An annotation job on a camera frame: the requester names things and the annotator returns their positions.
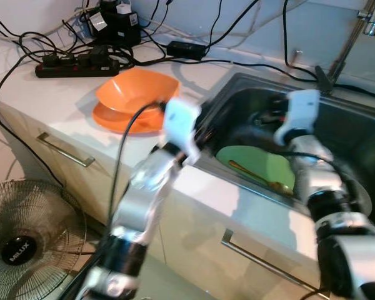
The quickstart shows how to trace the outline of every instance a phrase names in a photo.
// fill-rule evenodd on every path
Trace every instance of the faucet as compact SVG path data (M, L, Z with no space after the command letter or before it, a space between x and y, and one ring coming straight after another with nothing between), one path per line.
M315 72L318 78L318 88L323 94L330 94L333 87L338 80L344 66L346 65L346 58L349 55L351 48L353 48L361 31L363 34L375 36L375 0L368 0L364 9L358 12L358 20L354 26L349 38L347 39L339 57L332 63L328 74L325 74L320 66L315 67Z

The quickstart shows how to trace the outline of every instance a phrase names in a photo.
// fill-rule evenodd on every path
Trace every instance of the white countertop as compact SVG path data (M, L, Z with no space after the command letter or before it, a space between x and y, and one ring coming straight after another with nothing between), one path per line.
M151 47L141 46L136 51L139 59L157 55ZM211 99L237 72L250 73L262 78L280 81L281 76L264 69L251 70L230 64L185 65L162 63L148 67L170 75L181 82L181 97L199 101ZM95 156L114 161L121 138L120 134L98 126L91 113L98 100L95 90L108 78L38 79L34 65L17 68L0 92L0 107L9 106L21 114L44 124L57 138ZM300 88L313 88L311 84L284 83ZM335 96L375 107L375 99L352 92L335 91ZM130 136L127 139L122 163L130 168L144 159L160 140L161 135ZM195 167L185 167L174 185L175 190L223 214L245 234L291 258L302 262L316 260L316 237L313 222L306 216L212 176Z

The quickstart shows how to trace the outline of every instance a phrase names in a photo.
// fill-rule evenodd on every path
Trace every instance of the sink basin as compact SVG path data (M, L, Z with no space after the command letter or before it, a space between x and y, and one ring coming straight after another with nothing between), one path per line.
M253 116L266 108L272 97L295 89L247 74L236 74L204 108L206 117L199 122L207 143L196 167L261 194L269 201L308 214L297 199L278 194L215 159L219 150L231 145L286 150L273 142L277 125L258 125L253 122ZM332 151L335 163L368 192L372 201L369 218L375 224L375 109L336 97L322 97L314 134Z

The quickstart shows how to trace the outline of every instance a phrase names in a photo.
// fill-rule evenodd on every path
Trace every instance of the metal handle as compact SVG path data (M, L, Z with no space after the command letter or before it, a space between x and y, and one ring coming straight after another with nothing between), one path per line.
M77 158L76 156L73 156L72 154L69 154L68 152L62 150L61 148L58 148L57 146L51 144L50 142L47 142L46 139L49 137L49 134L44 132L40 136L38 136L36 139L44 144L45 146L49 147L50 149L56 151L57 153L65 156L66 158L69 158L70 160L74 161L77 164L80 164L81 166L87 168L89 167L94 161L94 157L89 156L84 161L82 159Z
M289 273L283 271L282 269L279 269L278 267L270 264L269 262L261 259L258 256L253 255L250 252L247 252L243 248L234 244L233 242L231 242L232 235L233 235L233 231L231 231L230 229L227 229L224 233L221 244L228 247L229 249L239 253L240 255L244 256L245 258L250 259L251 261L255 262L256 264L259 264L263 268L267 269L268 271L271 271L272 273L278 275L279 277L282 277L283 279L286 279L286 280L290 281L291 283L294 283L298 286L301 286L302 288L307 289L310 292L314 292L314 291L318 290L317 288L313 287L312 285L298 279L297 277L294 277L293 275L290 275ZM329 297L326 294L318 293L317 295L319 297L325 299L325 300L329 300Z

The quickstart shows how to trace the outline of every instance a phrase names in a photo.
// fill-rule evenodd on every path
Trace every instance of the fan grille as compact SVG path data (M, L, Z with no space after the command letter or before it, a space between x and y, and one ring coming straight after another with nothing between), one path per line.
M33 239L36 252L13 266L3 249L20 236ZM46 297L72 271L85 237L84 214L65 190L44 181L0 183L0 299Z

